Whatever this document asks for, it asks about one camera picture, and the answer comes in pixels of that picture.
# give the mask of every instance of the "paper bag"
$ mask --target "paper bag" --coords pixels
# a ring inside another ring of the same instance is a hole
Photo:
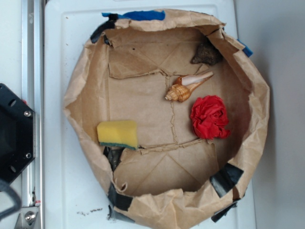
[[[88,40],[64,112],[116,212],[154,229],[188,229],[244,196],[265,144],[269,87],[224,23],[197,12],[164,12],[163,21],[119,19],[96,43]],[[192,64],[206,37],[223,60]],[[214,76],[187,101],[164,99],[178,76],[205,71]],[[191,107],[207,95],[224,101],[226,139],[193,133]],[[114,172],[96,131],[112,120],[136,121],[140,146],[125,149]]]

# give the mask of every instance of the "seashell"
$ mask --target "seashell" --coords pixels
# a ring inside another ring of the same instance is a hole
[[[177,78],[174,84],[189,85],[192,83],[204,83],[214,75],[213,72],[207,72],[202,75],[184,75]]]
[[[213,76],[213,72],[203,75],[180,76],[165,96],[166,100],[184,102],[192,92]]]

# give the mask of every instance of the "sponge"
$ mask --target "sponge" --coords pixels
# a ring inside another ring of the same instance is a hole
[[[102,146],[138,148],[137,123],[133,120],[101,122],[97,126],[97,135]]]

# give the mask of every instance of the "red cloth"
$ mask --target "red cloth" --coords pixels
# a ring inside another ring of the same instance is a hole
[[[216,95],[198,98],[190,116],[195,134],[199,138],[226,138],[230,135],[224,127],[229,123],[227,111],[221,98]]]

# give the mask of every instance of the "metal rail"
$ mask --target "metal rail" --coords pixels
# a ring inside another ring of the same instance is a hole
[[[35,160],[22,173],[22,206],[39,206],[39,224],[44,228],[43,202],[43,45],[45,0],[22,1],[21,97],[35,113]]]

